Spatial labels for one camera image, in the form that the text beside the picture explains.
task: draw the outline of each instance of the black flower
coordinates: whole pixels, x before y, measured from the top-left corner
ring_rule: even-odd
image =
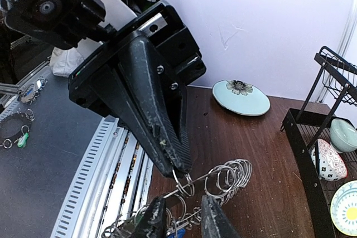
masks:
[[[234,94],[247,96],[253,92],[253,86],[238,80],[227,80],[227,89],[232,90]]]

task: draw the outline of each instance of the wood grain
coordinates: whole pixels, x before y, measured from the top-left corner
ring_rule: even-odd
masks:
[[[244,158],[253,165],[247,187],[223,207],[242,237],[315,237],[300,174],[289,142],[280,126],[289,108],[301,101],[269,97],[270,111],[260,117],[234,114],[217,104],[211,90],[189,88],[187,130],[193,168],[197,178],[218,164]],[[327,105],[309,104],[308,109],[328,113]],[[153,171],[149,200],[175,189],[171,179]],[[201,195],[187,200],[191,209]],[[201,237],[195,226],[185,238]]]

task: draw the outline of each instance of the green clip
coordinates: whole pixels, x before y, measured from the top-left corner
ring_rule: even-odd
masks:
[[[19,148],[24,148],[26,146],[26,141],[28,139],[29,134],[25,133],[20,139],[18,139],[17,146]]]

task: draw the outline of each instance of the white cloth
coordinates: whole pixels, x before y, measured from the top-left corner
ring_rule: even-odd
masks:
[[[56,47],[51,55],[50,67],[54,75],[69,77],[83,61],[83,56],[76,48],[61,50]]]

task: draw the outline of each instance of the black dish rack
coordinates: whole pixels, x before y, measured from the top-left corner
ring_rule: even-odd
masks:
[[[341,102],[357,106],[357,67],[348,63],[328,47],[322,47],[315,55],[320,65],[317,78],[300,110],[290,109],[286,114],[281,130],[286,131],[290,146],[295,155],[302,183],[305,188],[311,220],[316,238],[349,237],[340,233],[330,216],[330,204],[335,192],[345,183],[357,179],[356,151],[341,154],[348,169],[348,177],[336,182],[319,180],[319,151],[316,151],[316,167],[310,157],[317,139],[330,142],[331,122]],[[305,111],[320,79],[328,92],[335,98],[335,104],[328,115]]]

